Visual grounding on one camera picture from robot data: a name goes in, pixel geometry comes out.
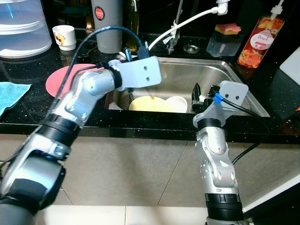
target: thermos bottle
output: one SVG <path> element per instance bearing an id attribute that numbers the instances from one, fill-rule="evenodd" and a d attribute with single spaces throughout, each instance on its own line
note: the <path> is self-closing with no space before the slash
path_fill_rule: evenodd
<path id="1" fill-rule="evenodd" d="M 122 26 L 123 0 L 92 0 L 95 28 Z M 97 35 L 97 45 L 102 53 L 118 53 L 122 48 L 122 31 L 108 30 Z"/>

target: blue cloth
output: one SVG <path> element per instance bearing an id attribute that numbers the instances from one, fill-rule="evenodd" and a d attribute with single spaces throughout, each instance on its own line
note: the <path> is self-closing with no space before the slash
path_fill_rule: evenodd
<path id="1" fill-rule="evenodd" d="M 31 84 L 0 82 L 0 116 L 6 109 L 14 107 L 30 86 Z"/>

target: black countertop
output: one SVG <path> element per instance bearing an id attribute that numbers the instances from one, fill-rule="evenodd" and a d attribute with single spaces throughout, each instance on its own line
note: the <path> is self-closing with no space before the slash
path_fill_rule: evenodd
<path id="1" fill-rule="evenodd" d="M 69 65 L 72 53 L 60 51 L 57 45 L 52 45 L 47 52 L 30 59 L 0 60 L 0 82 L 32 84 L 21 100 L 0 117 L 0 133 L 28 135 L 37 127 L 53 101 L 45 89 L 45 82 L 51 73 Z M 161 46 L 152 54 L 167 56 Z M 226 61 L 270 115 L 266 120 L 271 134 L 266 143 L 300 143 L 299 117 L 294 115 L 300 106 L 300 87 L 279 69 L 281 62 L 263 60 L 258 69 L 247 69 L 237 65 L 234 57 L 213 58 L 205 49 L 198 54 L 187 54 L 180 43 L 172 57 Z M 89 58 L 79 59 L 78 63 L 112 59 L 115 55 L 94 50 Z M 108 110 L 104 104 L 105 97 L 97 103 L 86 127 L 80 132 L 81 136 L 195 140 L 194 115 L 191 113 Z M 249 116 L 230 117 L 224 129 L 229 142 L 253 143 L 264 134 L 261 124 Z"/>

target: white cable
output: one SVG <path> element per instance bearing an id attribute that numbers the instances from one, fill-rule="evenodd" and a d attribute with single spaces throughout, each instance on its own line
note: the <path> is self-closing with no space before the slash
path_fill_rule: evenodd
<path id="1" fill-rule="evenodd" d="M 188 24 L 189 22 L 192 22 L 192 21 L 195 20 L 195 19 L 198 19 L 199 17 L 201 17 L 201 16 L 203 16 L 203 15 L 206 15 L 206 14 L 209 14 L 209 13 L 217 13 L 217 12 L 218 12 L 218 8 L 217 8 L 217 7 L 214 7 L 214 8 L 211 8 L 211 9 L 209 9 L 209 10 L 206 10 L 206 11 L 204 11 L 204 12 L 201 12 L 201 13 L 199 13 L 199 14 L 197 14 L 197 15 L 194 15 L 193 17 L 187 19 L 186 21 L 184 21 L 184 22 L 182 22 L 182 23 L 180 23 L 180 24 L 178 24 L 178 25 L 172 27 L 171 29 L 169 29 L 168 31 L 166 31 L 165 33 L 163 33 L 162 35 L 160 35 L 158 38 L 156 38 L 156 39 L 149 45 L 148 50 L 150 51 L 151 48 L 152 48 L 154 45 L 156 45 L 156 43 L 157 43 L 158 41 L 160 41 L 161 39 L 163 39 L 166 35 L 170 34 L 173 30 L 177 30 L 178 28 L 180 28 L 180 27 L 182 27 L 182 26 Z"/>

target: kitchen sink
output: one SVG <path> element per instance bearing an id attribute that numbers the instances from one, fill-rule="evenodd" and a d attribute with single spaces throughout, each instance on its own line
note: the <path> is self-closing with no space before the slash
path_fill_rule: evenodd
<path id="1" fill-rule="evenodd" d="M 219 60 L 195 60 L 177 58 L 159 58 L 162 73 L 162 82 L 148 88 L 135 89 L 133 98 L 141 96 L 156 96 L 168 99 L 172 96 L 182 96 L 187 101 L 187 113 L 191 113 L 192 91 L 196 83 L 201 87 L 200 100 L 207 98 L 206 94 L 211 85 L 219 85 L 221 81 L 234 81 L 242 83 L 230 66 Z M 107 95 L 108 109 L 128 110 L 129 92 L 114 91 Z M 255 97 L 248 91 L 242 104 L 243 107 L 256 112 L 260 116 L 269 117 L 267 111 L 260 105 Z M 237 112 L 236 115 L 247 115 Z"/>

